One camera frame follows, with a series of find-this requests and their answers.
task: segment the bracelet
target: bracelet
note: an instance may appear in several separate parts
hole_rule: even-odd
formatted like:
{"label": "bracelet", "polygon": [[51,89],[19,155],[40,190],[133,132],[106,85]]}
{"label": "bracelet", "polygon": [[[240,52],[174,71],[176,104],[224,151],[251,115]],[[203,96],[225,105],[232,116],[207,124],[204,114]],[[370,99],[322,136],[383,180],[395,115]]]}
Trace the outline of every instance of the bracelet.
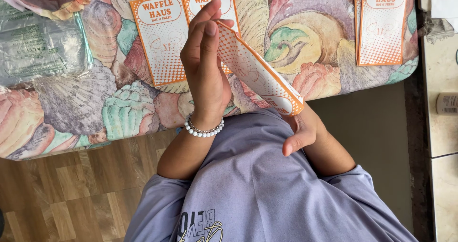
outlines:
{"label": "bracelet", "polygon": [[202,130],[197,129],[192,124],[191,116],[192,116],[192,112],[189,113],[189,115],[185,119],[185,129],[195,137],[212,137],[215,134],[218,134],[221,131],[221,129],[223,129],[224,127],[224,120],[221,118],[221,122],[219,123],[218,126],[210,130],[202,131]]}

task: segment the hand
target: hand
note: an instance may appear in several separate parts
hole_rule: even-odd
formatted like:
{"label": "hand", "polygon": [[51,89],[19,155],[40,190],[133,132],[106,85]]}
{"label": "hand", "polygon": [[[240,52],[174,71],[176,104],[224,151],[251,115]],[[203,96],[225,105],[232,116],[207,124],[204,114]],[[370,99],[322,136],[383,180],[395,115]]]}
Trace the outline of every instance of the hand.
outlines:
{"label": "hand", "polygon": [[315,143],[317,139],[325,138],[328,134],[320,117],[304,102],[304,109],[295,116],[283,119],[291,126],[294,135],[283,143],[283,155],[291,153]]}
{"label": "hand", "polygon": [[229,103],[232,92],[217,57],[219,20],[233,26],[232,20],[221,20],[220,0],[212,0],[189,23],[188,40],[180,58],[194,100],[192,122],[201,130],[216,127]]}

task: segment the plastic bag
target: plastic bag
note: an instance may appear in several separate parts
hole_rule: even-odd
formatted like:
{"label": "plastic bag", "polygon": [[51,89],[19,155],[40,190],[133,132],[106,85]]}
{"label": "plastic bag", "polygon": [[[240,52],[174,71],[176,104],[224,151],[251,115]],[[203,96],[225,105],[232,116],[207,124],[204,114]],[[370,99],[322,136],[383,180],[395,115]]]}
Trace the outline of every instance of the plastic bag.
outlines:
{"label": "plastic bag", "polygon": [[65,21],[18,11],[0,0],[0,85],[87,72],[93,58],[79,13]]}

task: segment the shirt sleeve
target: shirt sleeve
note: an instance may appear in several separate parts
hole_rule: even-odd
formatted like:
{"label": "shirt sleeve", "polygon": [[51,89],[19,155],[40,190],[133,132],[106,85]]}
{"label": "shirt sleeve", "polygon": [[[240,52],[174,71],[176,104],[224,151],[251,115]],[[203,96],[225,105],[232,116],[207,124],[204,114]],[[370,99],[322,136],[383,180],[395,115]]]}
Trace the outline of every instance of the shirt sleeve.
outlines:
{"label": "shirt sleeve", "polygon": [[124,242],[169,241],[190,185],[187,180],[153,175],[143,189]]}
{"label": "shirt sleeve", "polygon": [[349,172],[321,179],[356,201],[393,241],[417,241],[378,197],[372,177],[360,165]]}

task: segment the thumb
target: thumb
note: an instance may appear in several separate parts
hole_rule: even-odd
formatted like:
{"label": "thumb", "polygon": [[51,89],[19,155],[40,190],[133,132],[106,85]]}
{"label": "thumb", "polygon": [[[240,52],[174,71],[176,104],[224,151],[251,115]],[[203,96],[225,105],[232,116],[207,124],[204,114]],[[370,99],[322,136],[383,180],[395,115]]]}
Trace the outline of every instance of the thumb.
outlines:
{"label": "thumb", "polygon": [[219,35],[214,21],[207,21],[200,46],[200,69],[203,71],[217,67],[217,50]]}
{"label": "thumb", "polygon": [[289,156],[291,153],[298,151],[302,147],[311,145],[317,138],[316,132],[300,131],[290,136],[283,143],[283,155]]}

